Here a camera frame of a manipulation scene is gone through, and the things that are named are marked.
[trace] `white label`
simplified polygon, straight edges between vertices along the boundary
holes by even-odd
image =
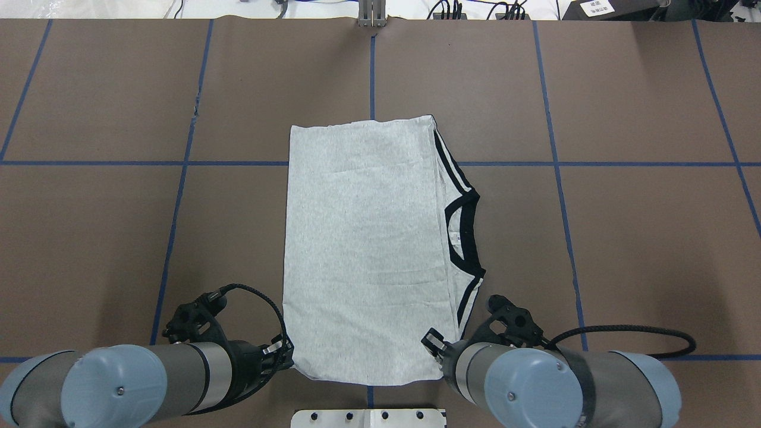
[[[608,0],[594,0],[593,2],[581,3],[581,8],[588,17],[609,14],[614,12],[613,6]]]

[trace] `black cable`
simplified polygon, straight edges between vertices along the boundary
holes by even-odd
[[[640,333],[662,334],[664,336],[679,337],[687,342],[687,347],[669,353],[649,353],[648,355],[655,359],[674,358],[677,356],[687,355],[697,348],[695,339],[687,333],[679,330],[671,330],[670,328],[650,327],[647,325],[631,325],[631,324],[616,324],[616,325],[590,325],[587,327],[575,328],[573,330],[566,331],[559,334],[554,339],[547,342],[544,347],[546,349],[557,350],[558,342],[561,342],[569,337],[576,336],[577,334],[584,333],[602,333],[602,332],[614,332],[614,331],[634,331]]]
[[[180,11],[183,10],[184,5],[185,5],[185,0],[180,0],[180,8],[177,9],[176,12],[174,12],[174,19],[177,19],[177,15],[179,15]]]
[[[213,406],[213,407],[210,407],[210,408],[205,409],[205,410],[199,410],[197,412],[192,412],[189,415],[204,414],[204,413],[208,413],[208,412],[224,409],[226,407],[232,406],[233,404],[238,404],[241,401],[245,400],[246,398],[250,397],[251,395],[254,395],[257,391],[259,391],[260,389],[264,388],[264,386],[267,385],[267,383],[272,379],[272,377],[275,375],[275,373],[277,373],[277,371],[280,370],[280,367],[282,366],[283,360],[285,358],[285,353],[288,350],[288,347],[286,346],[286,344],[288,342],[290,342],[291,340],[288,338],[288,332],[285,330],[285,319],[283,318],[283,315],[280,312],[280,309],[278,308],[278,306],[269,297],[267,297],[264,293],[260,292],[257,289],[254,289],[253,287],[245,286],[243,284],[227,284],[226,286],[220,288],[219,292],[222,295],[224,295],[225,293],[231,291],[232,289],[242,289],[242,290],[246,290],[248,292],[251,292],[251,293],[253,293],[255,295],[258,295],[263,301],[265,301],[267,303],[267,305],[269,305],[270,308],[272,308],[272,310],[275,312],[275,315],[278,317],[278,323],[280,323],[280,336],[281,336],[281,340],[283,342],[283,345],[280,347],[279,350],[276,351],[278,353],[278,355],[275,358],[275,362],[272,364],[272,371],[270,373],[267,373],[264,376],[264,378],[259,382],[259,384],[257,386],[255,386],[251,391],[248,391],[246,394],[243,394],[240,397],[235,398],[234,400],[231,400],[230,402],[228,402],[228,403],[226,403],[226,404],[224,404],[224,405],[222,405],[220,407]]]
[[[508,8],[510,7],[510,5],[508,5],[506,2],[496,2],[496,3],[495,3],[493,6],[492,6],[492,10],[491,10],[491,11],[489,11],[489,14],[488,14],[488,15],[486,15],[486,20],[487,20],[487,21],[489,20],[489,18],[491,18],[491,17],[492,17],[492,13],[494,12],[494,9],[496,9],[496,8],[497,8],[497,6],[499,6],[499,5],[503,5],[503,6],[505,7],[505,14],[507,14],[507,13],[508,13]]]
[[[430,12],[428,13],[428,17],[425,19],[431,19],[431,16],[433,16],[433,11],[436,10],[436,6],[441,5],[442,3],[447,2],[447,6],[449,6],[449,0],[438,0],[435,5],[431,8]],[[444,17],[444,5],[441,5],[441,16]]]
[[[288,0],[282,0],[280,3],[280,14],[275,19],[282,19],[285,16],[285,12],[288,11]]]

